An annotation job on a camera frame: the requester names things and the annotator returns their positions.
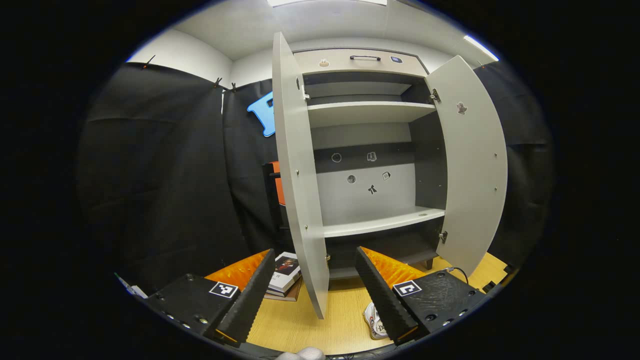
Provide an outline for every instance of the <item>cable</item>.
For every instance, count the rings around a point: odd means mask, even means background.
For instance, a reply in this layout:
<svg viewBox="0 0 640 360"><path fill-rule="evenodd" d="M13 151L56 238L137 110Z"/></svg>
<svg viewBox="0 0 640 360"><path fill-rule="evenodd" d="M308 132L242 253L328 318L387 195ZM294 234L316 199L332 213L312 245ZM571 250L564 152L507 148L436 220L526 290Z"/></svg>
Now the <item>cable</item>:
<svg viewBox="0 0 640 360"><path fill-rule="evenodd" d="M462 275L464 275L464 276L465 276L465 280L467 280L467 285L469 285L469 278L467 277L467 274L465 273L465 271L464 271L464 270L462 270L461 268L456 268L456 267L454 266L454 270L455 270L455 269L460 270L460 272L462 273Z"/></svg>

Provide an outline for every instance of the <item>door hinge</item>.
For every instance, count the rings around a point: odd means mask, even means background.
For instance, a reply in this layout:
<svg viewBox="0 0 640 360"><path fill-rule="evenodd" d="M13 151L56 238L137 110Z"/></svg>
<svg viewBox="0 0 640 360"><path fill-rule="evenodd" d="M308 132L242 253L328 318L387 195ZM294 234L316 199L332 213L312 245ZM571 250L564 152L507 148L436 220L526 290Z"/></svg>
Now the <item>door hinge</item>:
<svg viewBox="0 0 640 360"><path fill-rule="evenodd" d="M440 103L440 96L438 95L438 90L436 90L436 88L433 88L433 95L429 96L430 98L434 99L435 101L437 101L438 103Z"/></svg>
<svg viewBox="0 0 640 360"><path fill-rule="evenodd" d="M440 240L442 241L442 243L447 242L447 235L448 235L448 233L447 233L446 231L444 231L444 232L442 232L442 233L440 233L440 234L438 235L438 237L440 238Z"/></svg>

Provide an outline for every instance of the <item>book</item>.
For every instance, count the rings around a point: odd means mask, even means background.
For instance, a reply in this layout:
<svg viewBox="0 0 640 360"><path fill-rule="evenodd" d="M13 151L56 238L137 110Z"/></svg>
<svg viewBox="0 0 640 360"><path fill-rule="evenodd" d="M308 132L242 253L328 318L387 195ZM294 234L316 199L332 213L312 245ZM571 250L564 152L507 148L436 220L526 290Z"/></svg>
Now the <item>book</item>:
<svg viewBox="0 0 640 360"><path fill-rule="evenodd" d="M284 300L284 301L298 301L298 294L300 294L300 288L302 287L302 280L296 281L289 291L285 295L273 295L273 294L264 294L265 299L273 299L273 300Z"/></svg>
<svg viewBox="0 0 640 360"><path fill-rule="evenodd" d="M298 257L291 252L283 252L276 258L275 270L271 276L268 290L286 293L299 277Z"/></svg>

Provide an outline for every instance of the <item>white wall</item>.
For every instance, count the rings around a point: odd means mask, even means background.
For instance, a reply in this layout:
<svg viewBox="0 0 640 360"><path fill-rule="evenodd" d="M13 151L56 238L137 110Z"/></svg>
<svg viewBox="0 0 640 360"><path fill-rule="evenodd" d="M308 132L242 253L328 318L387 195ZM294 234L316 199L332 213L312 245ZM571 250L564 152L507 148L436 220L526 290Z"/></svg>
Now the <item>white wall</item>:
<svg viewBox="0 0 640 360"><path fill-rule="evenodd" d="M210 45L181 31L169 29L138 49L127 61L171 67L231 87L231 59Z"/></svg>
<svg viewBox="0 0 640 360"><path fill-rule="evenodd" d="M429 72L433 72L453 58L451 54L445 54L421 45L379 38L325 38L289 44L291 50L337 46L373 47L376 49L395 50L414 54L422 60ZM236 86L241 86L255 81L271 79L272 56L273 51L269 48L234 61L231 66L231 81L235 82Z"/></svg>

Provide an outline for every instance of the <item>white sneaker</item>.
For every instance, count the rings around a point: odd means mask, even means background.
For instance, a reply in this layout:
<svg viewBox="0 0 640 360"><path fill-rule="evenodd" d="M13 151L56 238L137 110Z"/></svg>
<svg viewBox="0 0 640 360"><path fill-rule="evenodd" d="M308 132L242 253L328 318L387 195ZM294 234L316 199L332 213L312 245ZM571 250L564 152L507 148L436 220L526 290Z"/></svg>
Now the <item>white sneaker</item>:
<svg viewBox="0 0 640 360"><path fill-rule="evenodd" d="M385 326L382 325L380 316L378 316L378 311L373 303L370 303L369 306L367 306L363 315L364 320L369 324L369 328L371 329L371 338L373 340L380 340L388 337Z"/></svg>

